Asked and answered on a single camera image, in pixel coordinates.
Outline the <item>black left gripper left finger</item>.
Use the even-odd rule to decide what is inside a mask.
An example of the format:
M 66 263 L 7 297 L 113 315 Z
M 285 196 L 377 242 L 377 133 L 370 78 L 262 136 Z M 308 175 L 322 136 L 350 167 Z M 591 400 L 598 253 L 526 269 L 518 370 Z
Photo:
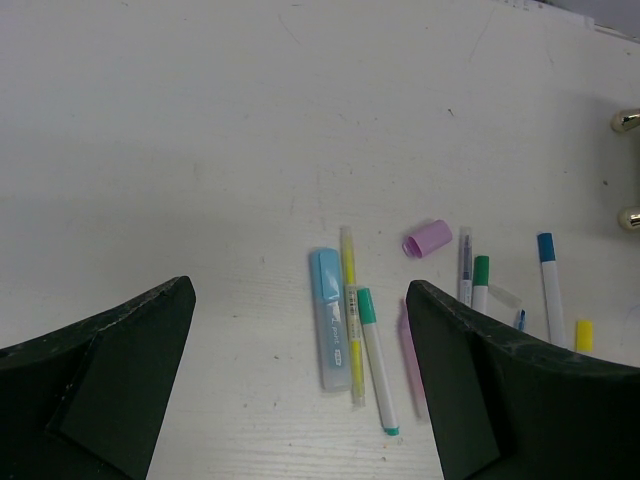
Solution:
M 2 349 L 2 478 L 146 478 L 194 309 L 175 277 Z

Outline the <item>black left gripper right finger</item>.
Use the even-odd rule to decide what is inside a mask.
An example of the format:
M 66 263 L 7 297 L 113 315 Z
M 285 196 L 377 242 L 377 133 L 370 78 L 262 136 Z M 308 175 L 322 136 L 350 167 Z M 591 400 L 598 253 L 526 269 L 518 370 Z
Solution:
M 635 479 L 639 371 L 541 341 L 435 285 L 408 319 L 448 479 Z

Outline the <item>teal cap white marker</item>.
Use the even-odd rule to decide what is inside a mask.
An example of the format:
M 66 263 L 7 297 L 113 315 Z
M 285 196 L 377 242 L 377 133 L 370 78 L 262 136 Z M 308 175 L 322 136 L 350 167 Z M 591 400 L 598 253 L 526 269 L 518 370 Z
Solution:
M 359 288 L 357 300 L 382 428 L 388 436 L 398 436 L 399 421 L 391 395 L 371 291 Z

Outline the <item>yellow cap white marker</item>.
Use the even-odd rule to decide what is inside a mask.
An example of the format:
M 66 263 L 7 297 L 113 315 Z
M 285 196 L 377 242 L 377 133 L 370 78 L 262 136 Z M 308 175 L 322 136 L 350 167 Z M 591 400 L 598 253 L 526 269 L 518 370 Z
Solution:
M 592 353 L 594 345 L 593 323 L 589 320 L 576 322 L 575 348 L 579 353 Z

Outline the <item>green cap white marker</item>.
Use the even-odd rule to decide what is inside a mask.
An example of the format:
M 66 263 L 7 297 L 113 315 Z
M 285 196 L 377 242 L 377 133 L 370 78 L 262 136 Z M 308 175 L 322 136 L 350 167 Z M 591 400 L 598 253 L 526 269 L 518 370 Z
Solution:
M 474 259 L 472 280 L 472 308 L 481 313 L 487 313 L 489 296 L 490 259 L 486 255 L 478 255 Z

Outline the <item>blue cap white marker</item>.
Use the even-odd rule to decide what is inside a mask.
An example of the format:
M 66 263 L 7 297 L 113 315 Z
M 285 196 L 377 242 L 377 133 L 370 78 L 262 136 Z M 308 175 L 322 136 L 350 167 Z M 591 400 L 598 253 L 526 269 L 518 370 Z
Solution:
M 553 235 L 537 235 L 550 343 L 565 348 L 566 334 Z

